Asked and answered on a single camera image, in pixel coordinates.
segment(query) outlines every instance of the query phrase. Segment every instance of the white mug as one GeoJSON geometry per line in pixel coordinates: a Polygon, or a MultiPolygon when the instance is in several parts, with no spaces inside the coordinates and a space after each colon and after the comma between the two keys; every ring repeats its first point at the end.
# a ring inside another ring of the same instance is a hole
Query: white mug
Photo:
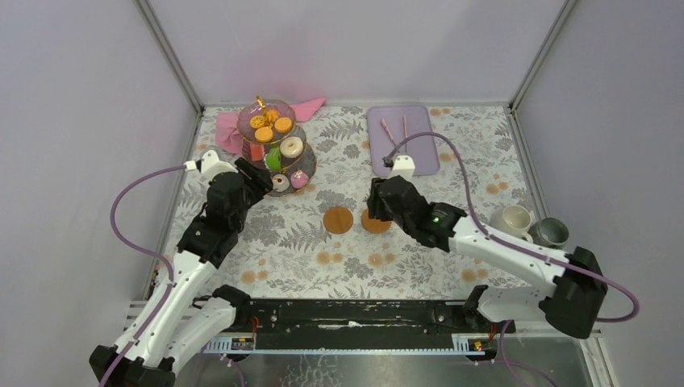
{"type": "Polygon", "coordinates": [[[514,204],[499,208],[492,215],[490,225],[508,235],[532,242],[532,237],[528,234],[532,225],[532,215],[523,206],[514,204]]]}

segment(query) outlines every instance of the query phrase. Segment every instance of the round cookie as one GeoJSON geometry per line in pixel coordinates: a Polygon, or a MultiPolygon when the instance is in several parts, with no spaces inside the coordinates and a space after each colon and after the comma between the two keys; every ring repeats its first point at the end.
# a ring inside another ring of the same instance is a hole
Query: round cookie
{"type": "Polygon", "coordinates": [[[333,234],[344,234],[354,224],[352,211],[344,207],[332,207],[323,216],[323,225],[333,234]]]}
{"type": "Polygon", "coordinates": [[[361,225],[363,225],[367,232],[372,234],[382,234],[392,227],[392,222],[383,222],[382,220],[371,219],[368,217],[368,209],[366,209],[361,216],[361,225]]]}
{"type": "Polygon", "coordinates": [[[254,132],[254,138],[260,143],[268,143],[273,139],[273,130],[271,127],[260,127],[254,132]]]}
{"type": "Polygon", "coordinates": [[[254,117],[252,117],[252,119],[249,120],[249,126],[252,127],[252,129],[259,129],[260,127],[263,127],[265,124],[266,119],[263,115],[255,115],[254,117]]]}
{"type": "Polygon", "coordinates": [[[274,126],[278,133],[287,133],[290,131],[290,129],[292,129],[292,120],[287,117],[283,117],[278,119],[274,126]]]}
{"type": "Polygon", "coordinates": [[[268,109],[266,111],[266,119],[272,123],[275,122],[280,117],[280,113],[277,112],[275,109],[268,109]]]}

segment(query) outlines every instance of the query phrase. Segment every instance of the cup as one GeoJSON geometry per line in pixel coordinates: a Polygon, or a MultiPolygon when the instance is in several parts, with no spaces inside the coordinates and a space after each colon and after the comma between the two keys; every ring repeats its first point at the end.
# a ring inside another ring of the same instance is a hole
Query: cup
{"type": "Polygon", "coordinates": [[[534,244],[545,248],[562,249],[568,243],[570,231],[556,218],[543,218],[532,225],[530,235],[534,244]]]}
{"type": "Polygon", "coordinates": [[[528,234],[532,225],[532,215],[523,206],[512,205],[499,208],[494,212],[490,225],[508,235],[532,242],[532,237],[528,234]]]}

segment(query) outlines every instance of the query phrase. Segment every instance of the metal floor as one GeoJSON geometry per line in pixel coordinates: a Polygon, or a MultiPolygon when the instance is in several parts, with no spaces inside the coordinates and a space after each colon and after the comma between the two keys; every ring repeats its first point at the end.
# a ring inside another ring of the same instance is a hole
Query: metal floor
{"type": "MultiPolygon", "coordinates": [[[[538,367],[559,387],[592,386],[579,342],[571,338],[506,339],[509,360],[538,367]]],[[[190,387],[197,356],[178,376],[177,387],[190,387]]],[[[475,366],[464,356],[252,355],[240,362],[249,387],[516,386],[505,364],[475,366]]],[[[531,387],[550,384],[517,368],[531,387]]],[[[240,386],[235,366],[217,355],[203,355],[196,387],[240,386]]]]}

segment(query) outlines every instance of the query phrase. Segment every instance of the gray wall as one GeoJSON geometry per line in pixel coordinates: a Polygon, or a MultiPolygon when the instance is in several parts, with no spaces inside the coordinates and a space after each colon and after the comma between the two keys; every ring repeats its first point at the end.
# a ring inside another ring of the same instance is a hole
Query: gray wall
{"type": "Polygon", "coordinates": [[[152,0],[200,98],[508,101],[563,0],[152,0]]]}
{"type": "MultiPolygon", "coordinates": [[[[94,386],[150,259],[109,229],[115,195],[180,164],[193,112],[131,1],[2,2],[0,385],[94,386]]],[[[174,177],[122,203],[154,248],[174,177]]]]}
{"type": "MultiPolygon", "coordinates": [[[[603,326],[621,385],[681,385],[684,2],[584,1],[520,110],[552,215],[641,300],[603,326]]],[[[628,305],[612,290],[601,315],[628,305]]]]}

